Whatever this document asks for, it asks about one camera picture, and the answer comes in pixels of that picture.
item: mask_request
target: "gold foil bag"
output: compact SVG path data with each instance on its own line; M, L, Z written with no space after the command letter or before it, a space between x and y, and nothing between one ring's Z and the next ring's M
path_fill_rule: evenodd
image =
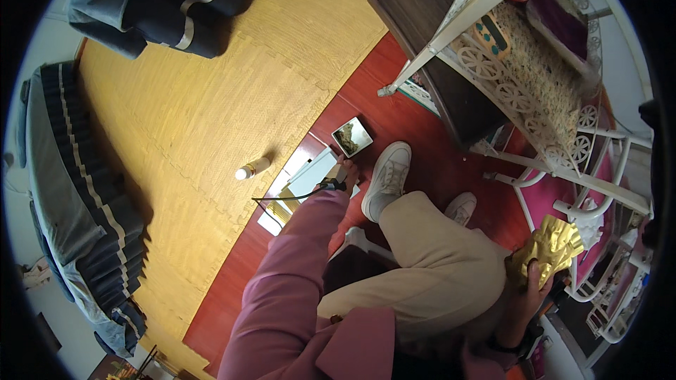
M528 278L528 263L537 258L540 267L539 287L557 271L568 268L572 258L583 251L582 239L574 223L566 223L552 215L546 215L526 246L518 249L507 260L507 271L519 284Z

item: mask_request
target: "black cable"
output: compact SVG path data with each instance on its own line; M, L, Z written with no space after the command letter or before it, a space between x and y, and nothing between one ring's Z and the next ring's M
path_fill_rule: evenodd
M318 193L319 191L324 191L325 189L326 189L326 187L321 187L321 188L318 188L317 190L310 192L309 194L305 194L304 196L300 196L300 197L286 197L286 198L281 198L281 197L254 198L254 197L251 197L251 199L253 201L293 201L293 200L297 200L297 199L301 200L303 198L308 198L309 196L313 196L316 193Z
M279 229L284 229L284 227L282 226L282 224L279 223L279 222L277 221L277 219L276 219L273 215L271 215L270 213L268 213L268 209L265 208L265 207L263 207L262 205L260 205L260 201L255 200L255 199L254 199L254 201L256 201L256 204L258 204L258 207L262 208L262 209L263 209L263 212L264 212L268 217L270 217L272 220L274 220L276 224L279 224Z
M318 193L319 191L324 191L325 189L327 189L327 187L321 187L321 188L318 188L317 190L314 190L314 191L310 192L309 194L305 194L304 196L300 196L300 197L286 197L286 198L280 198L280 197L254 198L254 197L251 197L251 199L252 199L253 201L255 201L256 204L258 204L258 207L260 207L260 208L263 209L263 211L265 212L265 214L266 214L268 217L270 217L272 220L275 221L276 224L279 225L279 229L284 229L284 227L282 226L282 224L279 223L279 222L277 221L277 219L276 219L273 215L271 215L270 213L268 213L268 209L267 209L266 207L263 207L263 206L260 204L261 201L292 201L292 200L297 200L297 199L298 199L298 200L301 200L301 199L303 199L303 198L308 198L309 196L313 196L313 195L315 195L316 193Z

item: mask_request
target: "red wooden floor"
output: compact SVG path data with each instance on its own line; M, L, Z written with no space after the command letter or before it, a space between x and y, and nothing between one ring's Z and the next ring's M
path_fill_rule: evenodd
M367 237L386 244L377 224L369 222L360 208L373 165L381 151L397 140L407 141L413 161L406 190L422 190L438 208L444 209L463 191L478 198L470 228L481 228L489 238L514 249L528 238L530 231L512 187L482 179L483 172L499 171L518 177L523 167L501 160L459 151L446 134L440 119L413 100L396 93L377 97L376 91L392 81L406 57L391 34L387 34L357 68L336 97L326 107L310 132L338 151L331 132L358 116L374 139L354 162L361 170L361 192L355 196L348 214L329 245L331 251L343 241L351 226L366 229ZM307 135L301 147L317 155L323 145ZM272 235L257 224L261 210L251 217L231 253L223 263L183 342L211 363L206 371L216 376L220 359L241 308L242 291L267 251Z

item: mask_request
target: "small bottle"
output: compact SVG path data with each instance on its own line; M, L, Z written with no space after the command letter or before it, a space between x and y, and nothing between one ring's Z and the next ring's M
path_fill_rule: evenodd
M268 167L270 167L270 161L265 157L261 157L258 160L249 162L237 169L237 172L234 173L234 177L238 181L249 179L263 172Z

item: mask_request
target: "beige pants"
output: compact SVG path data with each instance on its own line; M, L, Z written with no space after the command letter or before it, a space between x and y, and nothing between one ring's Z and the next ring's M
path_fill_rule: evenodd
M319 303L321 317L388 306L398 337L409 342L460 326L500 297L506 279L500 246L444 216L425 193L392 202L379 224L401 268L329 293Z

